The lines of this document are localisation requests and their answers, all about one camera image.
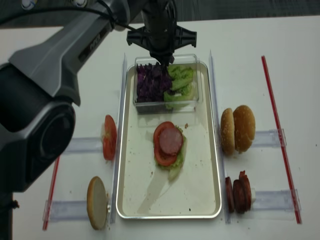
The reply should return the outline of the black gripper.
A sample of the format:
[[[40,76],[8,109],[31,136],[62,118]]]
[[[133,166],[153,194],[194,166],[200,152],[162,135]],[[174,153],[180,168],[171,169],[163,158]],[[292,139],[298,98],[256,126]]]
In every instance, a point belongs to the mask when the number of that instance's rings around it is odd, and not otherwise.
[[[163,71],[166,63],[162,58],[175,60],[175,50],[197,46],[197,32],[177,25],[177,5],[174,0],[129,0],[130,13],[141,13],[144,26],[127,33],[127,43],[135,44],[157,59],[154,68]]]

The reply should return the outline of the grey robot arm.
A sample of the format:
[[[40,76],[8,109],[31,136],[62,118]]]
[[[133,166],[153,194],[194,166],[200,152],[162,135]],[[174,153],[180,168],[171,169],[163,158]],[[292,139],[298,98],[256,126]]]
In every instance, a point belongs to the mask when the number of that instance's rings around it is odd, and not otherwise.
[[[16,192],[26,191],[64,152],[80,105],[78,71],[113,30],[162,65],[197,33],[177,25],[173,0],[98,0],[43,43],[18,50],[0,67],[0,237],[12,238]]]

